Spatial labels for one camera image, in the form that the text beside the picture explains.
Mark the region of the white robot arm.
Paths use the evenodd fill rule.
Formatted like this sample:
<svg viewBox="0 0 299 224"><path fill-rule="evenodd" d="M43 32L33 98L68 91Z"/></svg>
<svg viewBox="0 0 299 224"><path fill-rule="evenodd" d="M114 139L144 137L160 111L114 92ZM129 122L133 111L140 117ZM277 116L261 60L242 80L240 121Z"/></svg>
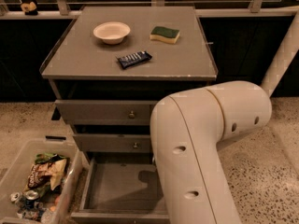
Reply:
<svg viewBox="0 0 299 224"><path fill-rule="evenodd" d="M260 86L225 82L171 94L154 107L150 138L171 224L242 224L217 144L270 120L270 96L298 51L298 23L299 13Z"/></svg>

